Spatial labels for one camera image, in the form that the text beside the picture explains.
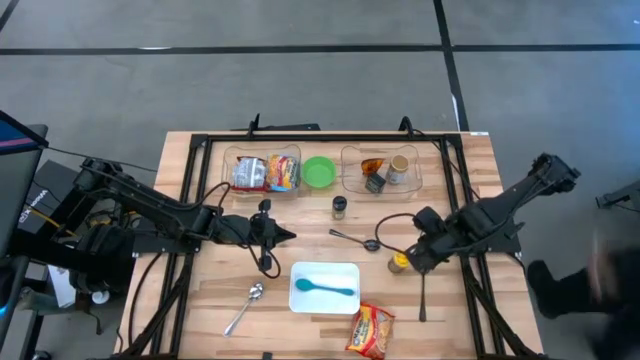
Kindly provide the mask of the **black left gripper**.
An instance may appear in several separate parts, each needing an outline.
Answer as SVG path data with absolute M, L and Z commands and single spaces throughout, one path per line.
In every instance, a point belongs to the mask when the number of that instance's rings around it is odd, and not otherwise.
M 267 221 L 269 220 L 268 211 L 271 209 L 271 200 L 262 200 L 258 205 L 258 212 L 250 218 L 251 235 L 254 242 L 260 247 L 260 257 L 258 258 L 258 269 L 267 273 L 272 268 L 272 258 L 269 255 L 269 237 L 266 235 Z M 274 237 L 273 247 L 292 240 L 296 237 L 293 232 L 285 228 L 274 225 L 274 231 L 277 236 Z

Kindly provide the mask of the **teal plastic spoon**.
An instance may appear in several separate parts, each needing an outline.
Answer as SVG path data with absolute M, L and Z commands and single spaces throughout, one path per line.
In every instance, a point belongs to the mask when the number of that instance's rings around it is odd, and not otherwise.
M 352 289 L 348 289 L 348 288 L 336 288 L 336 287 L 330 287 L 330 286 L 325 286 L 325 285 L 318 285 L 313 283 L 312 281 L 308 280 L 308 279 L 304 279 L 304 278 L 300 278 L 297 279 L 295 281 L 295 287 L 302 292 L 309 292 L 312 290 L 322 290 L 322 291 L 329 291 L 329 292 L 334 292 L 334 293 L 338 293 L 341 295 L 345 295 L 345 296 L 354 296 L 355 295 L 355 291 Z

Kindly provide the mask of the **red roast beef ramen packet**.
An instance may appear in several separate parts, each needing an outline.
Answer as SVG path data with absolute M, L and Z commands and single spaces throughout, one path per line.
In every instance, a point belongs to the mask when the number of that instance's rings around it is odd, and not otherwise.
M 238 157 L 232 171 L 232 188 L 239 191 L 265 191 L 266 176 L 265 160 L 250 156 Z

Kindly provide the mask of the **yellow lid onion seasoning jar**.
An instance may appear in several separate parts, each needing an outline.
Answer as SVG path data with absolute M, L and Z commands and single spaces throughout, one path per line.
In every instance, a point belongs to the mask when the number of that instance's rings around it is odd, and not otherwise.
M 388 261 L 387 267 L 390 272 L 399 274 L 410 267 L 410 262 L 406 255 L 396 252 Z

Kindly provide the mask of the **silver metal spoon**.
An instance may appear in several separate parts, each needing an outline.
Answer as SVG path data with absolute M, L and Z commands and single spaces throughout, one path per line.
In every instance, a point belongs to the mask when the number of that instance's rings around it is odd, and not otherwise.
M 230 337 L 234 330 L 236 329 L 238 323 L 241 321 L 243 315 L 245 314 L 247 308 L 253 304 L 255 301 L 259 300 L 264 294 L 264 285 L 261 282 L 254 283 L 249 289 L 248 299 L 242 306 L 242 308 L 237 312 L 229 325 L 225 328 L 223 332 L 224 337 Z

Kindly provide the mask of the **black measuring spoon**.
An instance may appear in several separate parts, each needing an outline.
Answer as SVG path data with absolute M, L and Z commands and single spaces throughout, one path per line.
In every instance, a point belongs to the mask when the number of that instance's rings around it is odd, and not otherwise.
M 332 236 L 335 237 L 339 237 L 342 239 L 346 239 L 355 243 L 358 243 L 359 245 L 361 245 L 365 250 L 369 251 L 369 252 L 376 252 L 381 248 L 381 245 L 379 244 L 378 241 L 374 240 L 374 239 L 367 239 L 367 240 L 360 240 L 358 238 L 346 235 L 340 231 L 337 231 L 335 229 L 330 229 L 328 231 L 328 233 Z

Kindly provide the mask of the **white plastic bin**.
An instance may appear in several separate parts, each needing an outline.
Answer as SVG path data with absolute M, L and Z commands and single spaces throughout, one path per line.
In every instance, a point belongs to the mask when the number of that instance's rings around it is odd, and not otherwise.
M 299 291 L 297 279 L 304 278 L 318 285 L 348 288 L 354 296 L 312 290 Z M 289 307 L 295 313 L 353 315 L 360 307 L 360 271 L 354 263 L 296 262 L 290 271 Z

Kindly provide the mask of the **green plastic bowl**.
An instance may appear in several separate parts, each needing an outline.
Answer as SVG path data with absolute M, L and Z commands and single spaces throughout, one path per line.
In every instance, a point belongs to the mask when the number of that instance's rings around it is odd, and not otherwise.
M 336 165 L 327 157 L 310 157 L 302 166 L 301 176 L 304 182 L 312 188 L 326 188 L 336 178 Z

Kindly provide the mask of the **tan spice jar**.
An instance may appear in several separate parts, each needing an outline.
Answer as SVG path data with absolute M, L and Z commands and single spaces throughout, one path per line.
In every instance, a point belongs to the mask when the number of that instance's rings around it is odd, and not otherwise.
M 409 169 L 409 159 L 401 154 L 394 155 L 389 162 L 385 178 L 391 185 L 398 185 L 404 182 Z

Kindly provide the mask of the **clear plastic bin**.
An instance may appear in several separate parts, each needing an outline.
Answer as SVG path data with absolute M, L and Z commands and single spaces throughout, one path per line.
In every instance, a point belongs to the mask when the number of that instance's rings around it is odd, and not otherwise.
M 301 186 L 301 150 L 297 145 L 293 145 L 293 144 L 288 144 L 286 146 L 280 146 L 277 147 L 275 145 L 264 145 L 264 146 L 258 146 L 258 147 L 240 147 L 240 146 L 231 146 L 229 147 L 225 153 L 224 153 L 224 162 L 223 162 L 223 169 L 222 169 L 222 175 L 221 175 L 221 179 L 224 181 L 227 181 L 231 184 L 231 177 L 232 177 L 232 171 L 233 171 L 233 167 L 236 165 L 237 163 L 237 158 L 238 157 L 242 157 L 242 156 L 250 156 L 250 157 L 257 157 L 257 158 L 261 158 L 263 160 L 266 161 L 266 165 L 267 165 L 267 157 L 270 154 L 279 154 L 279 155 L 290 155 L 290 156 L 294 156 L 299 160 L 299 164 L 300 164 L 300 170 L 299 170 L 299 187 L 296 190 L 293 191 L 289 191 L 289 192 L 270 192 L 268 190 L 268 188 L 266 188 L 265 191 L 239 191 L 239 190 L 235 190 L 232 188 L 232 191 L 235 193 L 240 193 L 240 194 L 274 194 L 277 197 L 284 197 L 284 198 L 295 198 L 297 196 L 297 192 Z
M 377 173 L 385 178 L 390 159 L 397 154 L 406 156 L 410 162 L 404 182 L 398 185 L 391 185 L 386 180 L 386 185 L 381 194 L 370 193 L 365 188 L 367 177 L 362 173 L 361 162 L 370 158 L 384 158 L 384 164 Z M 347 192 L 364 197 L 411 197 L 413 193 L 423 186 L 419 153 L 415 147 L 410 145 L 395 148 L 383 148 L 377 145 L 373 147 L 345 146 L 341 151 L 341 179 L 342 185 Z

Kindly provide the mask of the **person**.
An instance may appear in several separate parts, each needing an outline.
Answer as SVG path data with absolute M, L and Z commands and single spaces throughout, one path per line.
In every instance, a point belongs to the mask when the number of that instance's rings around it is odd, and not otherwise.
M 640 360 L 640 240 L 609 246 L 594 229 L 582 243 L 581 269 L 556 279 L 543 260 L 526 268 L 539 312 L 548 319 L 605 314 L 606 327 L 589 339 L 596 360 Z

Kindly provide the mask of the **grey chair base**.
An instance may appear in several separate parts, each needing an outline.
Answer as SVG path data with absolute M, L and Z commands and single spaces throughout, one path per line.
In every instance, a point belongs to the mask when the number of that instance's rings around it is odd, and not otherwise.
M 620 207 L 640 213 L 640 180 L 597 197 L 596 204 L 601 209 Z

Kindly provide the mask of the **white cardboard box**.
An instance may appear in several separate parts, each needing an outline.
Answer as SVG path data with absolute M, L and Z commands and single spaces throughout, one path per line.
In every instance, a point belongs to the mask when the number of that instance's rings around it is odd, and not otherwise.
M 60 308 L 67 308 L 75 303 L 76 289 L 70 283 L 67 269 L 53 265 L 47 266 L 55 297 Z

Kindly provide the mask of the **black case white lettering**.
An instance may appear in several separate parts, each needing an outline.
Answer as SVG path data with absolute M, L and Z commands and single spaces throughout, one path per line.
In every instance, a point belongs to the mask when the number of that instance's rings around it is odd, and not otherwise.
M 66 225 L 71 211 L 73 180 L 77 172 L 47 160 L 36 172 L 29 187 L 18 228 L 34 234 L 53 234 Z

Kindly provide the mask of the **black computer monitor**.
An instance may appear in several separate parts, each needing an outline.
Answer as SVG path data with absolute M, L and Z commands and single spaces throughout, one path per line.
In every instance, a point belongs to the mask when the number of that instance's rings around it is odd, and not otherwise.
M 9 247 L 42 151 L 46 125 L 26 126 L 0 110 L 0 257 Z

